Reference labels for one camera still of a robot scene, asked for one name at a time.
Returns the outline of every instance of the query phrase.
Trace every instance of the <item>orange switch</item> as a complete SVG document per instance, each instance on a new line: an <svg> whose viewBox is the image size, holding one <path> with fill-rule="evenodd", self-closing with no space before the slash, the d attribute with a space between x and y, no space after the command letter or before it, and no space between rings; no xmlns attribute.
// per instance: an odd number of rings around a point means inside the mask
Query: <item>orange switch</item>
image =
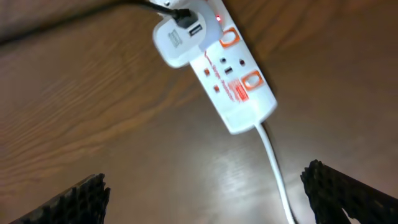
<svg viewBox="0 0 398 224"><path fill-rule="evenodd" d="M234 27L229 28L228 30L224 31L223 37L220 40L221 46L223 48L228 48L241 40L239 37L238 32Z"/></svg>
<svg viewBox="0 0 398 224"><path fill-rule="evenodd" d="M264 83L259 71L255 70L242 78L242 83L247 91L253 90Z"/></svg>

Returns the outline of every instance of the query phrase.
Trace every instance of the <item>plug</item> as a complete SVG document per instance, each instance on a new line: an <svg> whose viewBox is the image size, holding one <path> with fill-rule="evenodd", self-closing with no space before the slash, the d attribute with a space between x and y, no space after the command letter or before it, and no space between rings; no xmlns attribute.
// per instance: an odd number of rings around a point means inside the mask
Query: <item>plug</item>
<svg viewBox="0 0 398 224"><path fill-rule="evenodd" d="M181 28L188 29L198 20L196 14L189 9L176 9L175 11L173 19Z"/></svg>
<svg viewBox="0 0 398 224"><path fill-rule="evenodd" d="M152 37L166 63L179 68L218 42L223 31L216 15L204 0L192 0L175 16L165 16L155 26Z"/></svg>

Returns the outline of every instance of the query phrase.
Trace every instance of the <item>wood grain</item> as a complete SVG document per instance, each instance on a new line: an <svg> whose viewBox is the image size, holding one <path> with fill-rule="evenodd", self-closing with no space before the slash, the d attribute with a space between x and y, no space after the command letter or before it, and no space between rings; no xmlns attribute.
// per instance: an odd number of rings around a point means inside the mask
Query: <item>wood grain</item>
<svg viewBox="0 0 398 224"><path fill-rule="evenodd" d="M95 1L0 0L0 34ZM267 120L300 223L319 159L398 197L398 2L226 1L279 107ZM255 131L229 135L189 67L120 8L0 49L0 222L104 172L106 223L285 223Z"/></svg>

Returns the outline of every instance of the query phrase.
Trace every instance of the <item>usb port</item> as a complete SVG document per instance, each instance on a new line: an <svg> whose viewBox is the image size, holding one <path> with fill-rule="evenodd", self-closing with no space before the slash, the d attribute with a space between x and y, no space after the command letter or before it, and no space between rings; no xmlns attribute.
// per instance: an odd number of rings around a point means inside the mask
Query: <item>usb port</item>
<svg viewBox="0 0 398 224"><path fill-rule="evenodd" d="M189 35L191 35L191 37L192 37L193 35L197 34L201 30L202 30L202 27L199 24L199 25L195 26L192 30L189 31Z"/></svg>

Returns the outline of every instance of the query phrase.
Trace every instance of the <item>power strip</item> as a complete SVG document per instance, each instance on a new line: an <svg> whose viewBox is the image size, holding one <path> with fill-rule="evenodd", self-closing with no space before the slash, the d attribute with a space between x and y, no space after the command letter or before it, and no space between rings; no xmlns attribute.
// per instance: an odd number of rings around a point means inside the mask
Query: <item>power strip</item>
<svg viewBox="0 0 398 224"><path fill-rule="evenodd" d="M160 0L151 1L161 4ZM196 4L196 1L203 0L189 0L184 6L190 8L190 5ZM204 52L195 54L194 58L189 60L189 64L231 134L243 133L252 128L258 130L277 181L287 221L289 224L293 224L295 222L274 151L261 125L277 106L275 96L222 0L209 0L207 3L213 10L223 35ZM209 36L210 34L207 30L203 35ZM165 45L163 41L166 40L160 37L154 40L158 49L160 45ZM169 65L172 64L170 63L171 59L167 60L165 57L164 59ZM183 65L182 59L178 59L177 62L173 63Z"/></svg>

